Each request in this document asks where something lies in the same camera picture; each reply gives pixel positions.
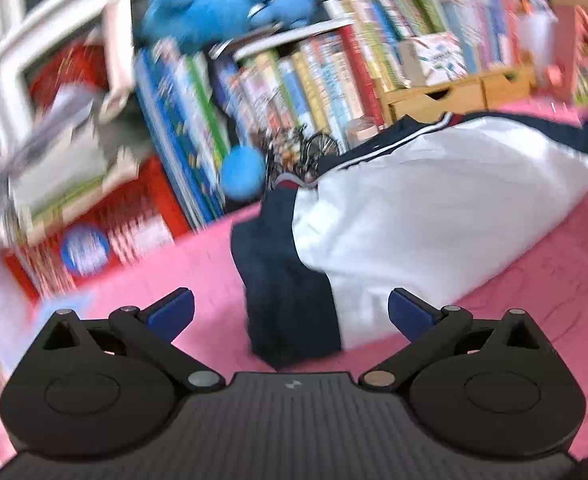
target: blue round label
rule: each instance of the blue round label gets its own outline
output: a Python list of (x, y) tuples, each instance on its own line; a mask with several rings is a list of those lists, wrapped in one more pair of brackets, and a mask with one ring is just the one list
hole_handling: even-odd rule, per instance
[(109, 262), (111, 248), (107, 237), (90, 227), (76, 227), (69, 231), (60, 249), (67, 269), (81, 276), (100, 272)]

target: drawer cutout handle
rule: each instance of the drawer cutout handle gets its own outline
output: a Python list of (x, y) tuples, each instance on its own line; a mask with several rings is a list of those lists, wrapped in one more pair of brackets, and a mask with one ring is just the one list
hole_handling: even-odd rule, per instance
[(445, 90), (437, 90), (436, 92), (427, 92), (425, 95), (434, 101), (440, 101), (441, 99), (445, 98), (450, 92), (452, 88), (447, 88)]

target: wooden drawer box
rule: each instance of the wooden drawer box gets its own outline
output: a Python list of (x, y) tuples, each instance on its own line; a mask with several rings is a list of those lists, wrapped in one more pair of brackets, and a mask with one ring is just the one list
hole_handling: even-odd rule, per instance
[(410, 90), (406, 98), (390, 105), (392, 120), (409, 115), (421, 123), (433, 123), (445, 112), (464, 114), (485, 108), (483, 88), (478, 79)]
[(485, 93), (485, 105), (492, 110), (504, 104), (529, 97), (536, 87), (533, 66), (504, 70), (481, 77)]

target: blue plush toy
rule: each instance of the blue plush toy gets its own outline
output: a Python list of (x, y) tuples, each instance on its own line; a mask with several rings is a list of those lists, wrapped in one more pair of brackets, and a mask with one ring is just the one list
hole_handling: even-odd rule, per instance
[(150, 42), (174, 36), (184, 54), (194, 54), (208, 44), (237, 38), (262, 25), (306, 25), (316, 3), (317, 0), (150, 0), (142, 34)]

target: blue balloon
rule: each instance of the blue balloon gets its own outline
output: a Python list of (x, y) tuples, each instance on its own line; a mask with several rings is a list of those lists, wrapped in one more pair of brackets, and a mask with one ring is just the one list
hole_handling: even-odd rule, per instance
[(234, 146), (220, 168), (226, 197), (246, 202), (259, 195), (265, 182), (265, 156), (252, 146)]

